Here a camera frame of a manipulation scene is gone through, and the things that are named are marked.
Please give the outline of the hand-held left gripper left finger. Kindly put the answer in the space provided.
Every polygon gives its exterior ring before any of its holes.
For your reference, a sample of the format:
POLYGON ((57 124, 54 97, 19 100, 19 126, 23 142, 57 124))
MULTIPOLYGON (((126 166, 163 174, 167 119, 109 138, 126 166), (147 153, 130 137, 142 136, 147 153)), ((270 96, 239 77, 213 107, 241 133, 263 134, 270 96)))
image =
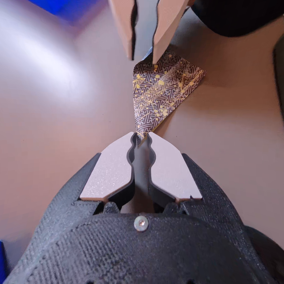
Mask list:
POLYGON ((109 144, 99 155, 80 199, 125 205, 134 196, 135 133, 129 132, 109 144))

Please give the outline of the black textured pad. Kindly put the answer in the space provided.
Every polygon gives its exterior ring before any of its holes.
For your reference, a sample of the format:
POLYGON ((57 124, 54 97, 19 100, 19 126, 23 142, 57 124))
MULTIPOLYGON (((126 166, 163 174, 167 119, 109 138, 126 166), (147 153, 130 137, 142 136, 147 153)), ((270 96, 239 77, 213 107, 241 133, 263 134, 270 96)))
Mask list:
POLYGON ((196 0, 191 9, 214 33, 225 37, 239 37, 282 16, 284 1, 196 0))

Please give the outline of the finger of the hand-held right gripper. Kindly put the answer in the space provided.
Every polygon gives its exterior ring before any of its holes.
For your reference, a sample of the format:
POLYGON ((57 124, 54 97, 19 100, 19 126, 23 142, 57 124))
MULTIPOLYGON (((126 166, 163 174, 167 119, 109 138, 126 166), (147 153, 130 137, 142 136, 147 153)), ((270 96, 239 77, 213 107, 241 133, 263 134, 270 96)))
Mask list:
POLYGON ((126 56, 134 60, 136 44, 135 26, 138 16, 136 0, 109 0, 112 15, 114 17, 119 36, 121 38, 126 56))
POLYGON ((169 46, 186 9, 192 6, 191 0, 160 0, 157 3, 157 25, 153 35, 153 59, 156 64, 169 46))

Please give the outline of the blue plastic bin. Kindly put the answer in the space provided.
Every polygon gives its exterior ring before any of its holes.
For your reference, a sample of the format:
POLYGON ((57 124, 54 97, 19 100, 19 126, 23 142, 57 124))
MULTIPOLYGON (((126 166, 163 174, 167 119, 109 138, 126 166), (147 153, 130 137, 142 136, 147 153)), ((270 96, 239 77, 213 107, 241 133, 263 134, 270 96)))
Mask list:
POLYGON ((0 283, 2 284, 8 276, 8 265, 6 259, 6 251, 3 241, 0 240, 0 283))
POLYGON ((75 22, 90 12, 99 0, 30 0, 30 2, 52 15, 75 22))

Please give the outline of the yellow backed black patterned paper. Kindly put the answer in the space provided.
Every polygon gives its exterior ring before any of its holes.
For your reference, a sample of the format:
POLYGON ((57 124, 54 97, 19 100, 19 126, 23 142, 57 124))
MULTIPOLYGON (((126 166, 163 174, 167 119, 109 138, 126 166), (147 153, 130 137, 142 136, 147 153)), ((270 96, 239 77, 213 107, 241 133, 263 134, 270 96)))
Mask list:
POLYGON ((153 52, 133 69, 133 106, 137 144, 198 87, 207 71, 168 47, 157 63, 153 52))

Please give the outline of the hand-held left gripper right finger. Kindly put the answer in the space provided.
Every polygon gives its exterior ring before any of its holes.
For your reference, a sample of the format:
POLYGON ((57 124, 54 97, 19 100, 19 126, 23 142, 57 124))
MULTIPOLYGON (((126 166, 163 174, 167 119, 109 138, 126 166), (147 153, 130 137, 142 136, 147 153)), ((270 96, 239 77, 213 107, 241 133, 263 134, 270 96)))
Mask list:
POLYGON ((153 202, 167 205, 201 200, 201 192, 182 153, 153 132, 147 135, 147 145, 150 154, 148 193, 153 202))

